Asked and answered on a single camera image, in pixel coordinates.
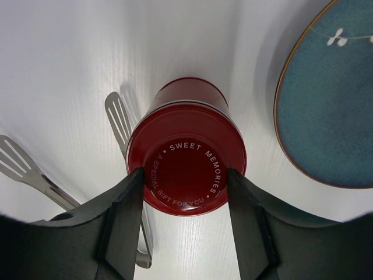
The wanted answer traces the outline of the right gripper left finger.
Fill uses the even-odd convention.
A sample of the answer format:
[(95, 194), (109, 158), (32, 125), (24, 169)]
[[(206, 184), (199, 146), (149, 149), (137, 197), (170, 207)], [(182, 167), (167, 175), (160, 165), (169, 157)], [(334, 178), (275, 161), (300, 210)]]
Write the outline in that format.
[(49, 221), (1, 216), (2, 279), (132, 279), (145, 172)]

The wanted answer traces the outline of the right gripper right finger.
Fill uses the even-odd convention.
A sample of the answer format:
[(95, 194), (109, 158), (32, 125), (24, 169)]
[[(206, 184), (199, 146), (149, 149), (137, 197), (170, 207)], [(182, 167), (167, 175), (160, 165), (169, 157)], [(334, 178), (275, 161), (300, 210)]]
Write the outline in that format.
[(371, 279), (372, 214), (336, 222), (302, 211), (228, 171), (241, 279)]

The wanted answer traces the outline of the metal tongs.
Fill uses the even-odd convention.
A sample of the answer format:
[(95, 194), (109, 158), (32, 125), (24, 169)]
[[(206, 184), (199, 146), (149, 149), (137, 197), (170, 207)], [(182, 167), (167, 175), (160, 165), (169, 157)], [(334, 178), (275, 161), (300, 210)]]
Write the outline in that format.
[[(120, 95), (117, 92), (110, 93), (105, 98), (104, 107), (115, 139), (125, 157), (132, 127)], [(43, 173), (21, 146), (6, 135), (1, 135), (1, 173), (14, 181), (33, 187), (66, 211), (80, 206), (77, 200)], [(145, 206), (142, 209), (141, 230), (146, 251), (138, 249), (136, 264), (149, 269), (152, 265), (153, 236)]]

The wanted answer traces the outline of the red can lid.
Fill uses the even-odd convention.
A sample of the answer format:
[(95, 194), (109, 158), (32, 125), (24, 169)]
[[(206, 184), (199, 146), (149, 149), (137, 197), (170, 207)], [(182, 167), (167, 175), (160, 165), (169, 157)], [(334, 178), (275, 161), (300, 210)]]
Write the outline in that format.
[(244, 174), (244, 141), (229, 116), (206, 103), (166, 104), (136, 126), (129, 172), (145, 170), (145, 201), (175, 216), (202, 215), (227, 202), (228, 170)]

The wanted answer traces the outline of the red metal can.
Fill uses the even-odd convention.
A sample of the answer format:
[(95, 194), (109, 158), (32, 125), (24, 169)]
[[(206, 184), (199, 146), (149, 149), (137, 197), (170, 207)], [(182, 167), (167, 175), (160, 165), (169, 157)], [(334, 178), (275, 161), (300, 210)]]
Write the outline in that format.
[(164, 85), (156, 94), (147, 113), (172, 102), (202, 102), (224, 114), (229, 108), (224, 94), (211, 82), (194, 77), (183, 77)]

